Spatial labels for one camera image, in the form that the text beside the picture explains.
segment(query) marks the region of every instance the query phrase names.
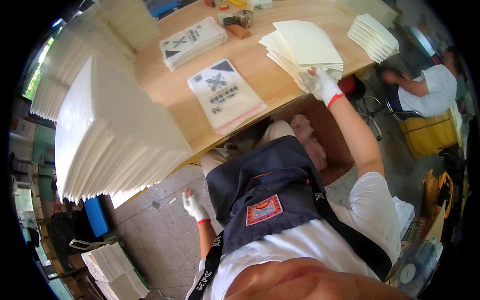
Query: red glove cuff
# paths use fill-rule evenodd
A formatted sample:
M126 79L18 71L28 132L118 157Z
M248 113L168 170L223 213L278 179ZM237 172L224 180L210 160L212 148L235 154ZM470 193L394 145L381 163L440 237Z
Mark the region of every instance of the red glove cuff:
M203 219L203 220L200 220L197 222L197 226L202 224L203 222L210 222L211 220L210 219Z
M330 106L332 105L332 103L333 103L335 100L337 100L338 98L340 98L341 96L345 96L345 93L336 94L335 96L333 96L332 99L330 100L330 102L328 102L327 109L330 109Z

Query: apron strap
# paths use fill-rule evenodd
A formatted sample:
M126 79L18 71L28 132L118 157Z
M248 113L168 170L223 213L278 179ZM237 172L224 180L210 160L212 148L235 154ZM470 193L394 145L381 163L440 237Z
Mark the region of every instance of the apron strap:
M388 254L371 239L340 221L327 202L325 193L320 190L317 182L312 179L313 178L310 178L309 181L315 197L317 210L322 213L325 221L347 241L355 254L384 282L392 268L392 261Z
M205 289L213 279L218 265L220 264L220 258L222 257L223 249L223 230L213 241L212 247L208 251L207 257L205 257L205 269L200 280L195 285L192 293L188 297L188 300L200 300L204 294Z
M382 282L384 282L392 268L392 262L387 253L371 239L343 223L336 217L332 207L327 201L325 193L320 189L314 178L309 178L309 184L313 190L315 206L317 210L321 212L322 217L345 239L345 241L347 241L355 254L358 255L358 257L360 257L375 272L375 274L377 274ZM200 300L202 298L205 289L220 265L222 250L223 231L220 232L213 241L212 247L205 258L204 273L195 285L188 300Z

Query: navy apron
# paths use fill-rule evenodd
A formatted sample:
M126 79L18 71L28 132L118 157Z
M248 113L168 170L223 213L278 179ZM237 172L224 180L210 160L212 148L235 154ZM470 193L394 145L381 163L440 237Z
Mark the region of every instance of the navy apron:
M385 251L338 220L308 154L294 136L284 136L216 167L207 177L216 219L224 230L205 259L188 300L199 300L220 257L266 235L315 219L326 220L384 281L392 267Z

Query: paper pile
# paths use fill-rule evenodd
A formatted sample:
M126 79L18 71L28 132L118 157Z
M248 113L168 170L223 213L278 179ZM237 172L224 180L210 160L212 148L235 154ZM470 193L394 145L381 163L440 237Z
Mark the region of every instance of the paper pile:
M143 50L160 35L143 0L98 0L98 5L109 25L136 51Z
M163 62L173 71L195 56L225 43L227 38L226 30L212 17L207 17L160 42Z
M69 21L50 46L30 111L56 121L70 86L94 53L134 78L135 51L158 35L158 27L141 0L100 0L93 4Z
M60 109L55 165L60 199L70 201L152 186L192 149L165 107L93 55Z
M93 278L99 281L112 282L133 270L132 263L118 243L82 253L82 259Z
M227 59L203 69L187 83L202 105L212 129L219 134L229 134L267 108Z
M312 22L284 21L273 23L277 31L262 37L267 56L276 62L305 93L298 73L311 67L322 68L336 81L342 79L343 61L328 35Z
M118 243L82 253L82 259L108 300L137 300L148 294Z
M95 282L108 300L138 300L150 291L140 281L135 271L123 274L113 282Z
M399 50L395 37L367 13L357 16L347 35L377 63L398 53Z

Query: black triangle print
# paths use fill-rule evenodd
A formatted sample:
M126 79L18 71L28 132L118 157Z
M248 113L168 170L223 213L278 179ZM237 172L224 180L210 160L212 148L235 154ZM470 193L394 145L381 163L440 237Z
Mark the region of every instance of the black triangle print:
M165 55L167 58L174 56L175 54L179 53L180 51L170 51L170 50L165 50Z
M212 67L212 70L219 70L219 71L227 71L227 72L235 72L228 63L228 60L224 60L223 62L219 63L215 67Z

